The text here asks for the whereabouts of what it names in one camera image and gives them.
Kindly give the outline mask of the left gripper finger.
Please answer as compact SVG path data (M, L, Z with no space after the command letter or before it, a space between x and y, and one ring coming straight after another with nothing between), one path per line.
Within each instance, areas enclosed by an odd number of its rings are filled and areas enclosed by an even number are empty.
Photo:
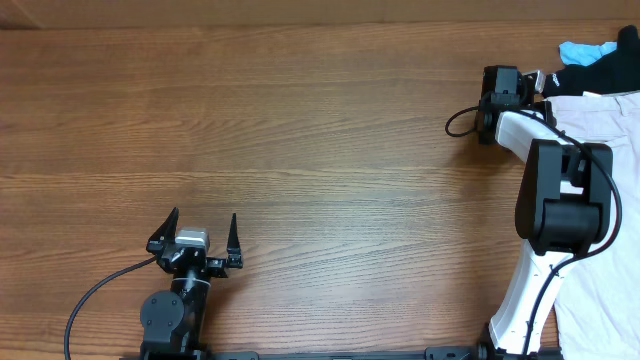
M149 237L148 242L174 243L179 219L179 209L174 207L162 225Z
M236 214L232 215L228 240L227 240L227 253L229 256L240 256L241 246L238 236L237 217Z

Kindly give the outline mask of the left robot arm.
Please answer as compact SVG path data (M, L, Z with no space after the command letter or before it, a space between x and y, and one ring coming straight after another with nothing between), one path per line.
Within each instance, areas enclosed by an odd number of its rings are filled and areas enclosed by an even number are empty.
M223 258L208 255L206 229L179 228L178 220L175 208L147 241L146 251L172 281L168 290L150 295L141 307L142 359L211 359L211 350L201 341L211 280L243 267L236 217L231 218Z

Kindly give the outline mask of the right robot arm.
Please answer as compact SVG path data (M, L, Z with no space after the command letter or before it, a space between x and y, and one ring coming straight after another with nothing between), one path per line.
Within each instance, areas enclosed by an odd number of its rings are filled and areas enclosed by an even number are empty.
M613 154L557 126L550 102L536 100L543 76L514 66L483 70L475 118L482 144L497 144L525 164L515 206L520 255L505 298L471 359L559 359L541 333L566 276L607 249L621 223Z

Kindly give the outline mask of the light blue garment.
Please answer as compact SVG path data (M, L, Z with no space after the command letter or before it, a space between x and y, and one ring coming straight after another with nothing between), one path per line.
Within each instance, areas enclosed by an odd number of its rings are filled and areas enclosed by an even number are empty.
M590 45L566 41L559 45L559 55L564 65L589 66L616 49L616 42Z

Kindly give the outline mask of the black garment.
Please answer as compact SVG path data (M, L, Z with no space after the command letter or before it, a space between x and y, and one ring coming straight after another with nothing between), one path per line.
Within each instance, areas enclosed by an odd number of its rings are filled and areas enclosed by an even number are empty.
M546 76L544 97L615 94L639 90L639 33L634 25L619 30L617 49L589 66L564 65Z

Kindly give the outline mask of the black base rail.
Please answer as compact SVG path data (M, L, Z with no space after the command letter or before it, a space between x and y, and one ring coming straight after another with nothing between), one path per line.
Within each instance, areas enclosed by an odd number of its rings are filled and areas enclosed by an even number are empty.
M527 356L489 350L477 346L437 346L422 351L375 351L259 354L257 352L196 352L195 354L145 354L127 356L126 360L563 360L559 348L544 348Z

